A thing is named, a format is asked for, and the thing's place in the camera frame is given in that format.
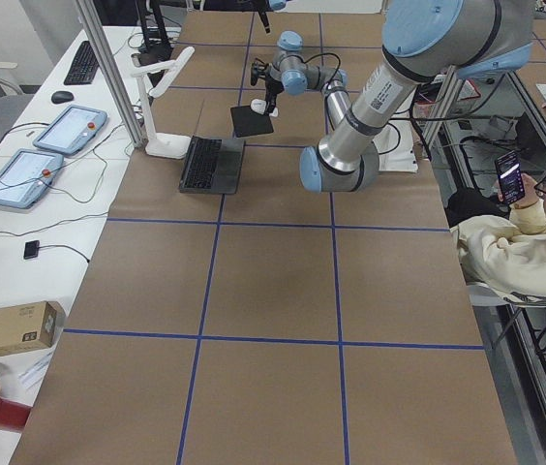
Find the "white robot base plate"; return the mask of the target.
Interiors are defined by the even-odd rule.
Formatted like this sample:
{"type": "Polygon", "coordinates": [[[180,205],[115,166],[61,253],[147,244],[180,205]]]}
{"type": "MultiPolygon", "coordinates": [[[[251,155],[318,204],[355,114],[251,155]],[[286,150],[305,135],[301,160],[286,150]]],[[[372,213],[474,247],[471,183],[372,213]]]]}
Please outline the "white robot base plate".
{"type": "Polygon", "coordinates": [[[381,172],[418,172],[418,164],[413,152],[413,133],[408,121],[389,122],[375,136],[373,143],[379,153],[381,172]]]}

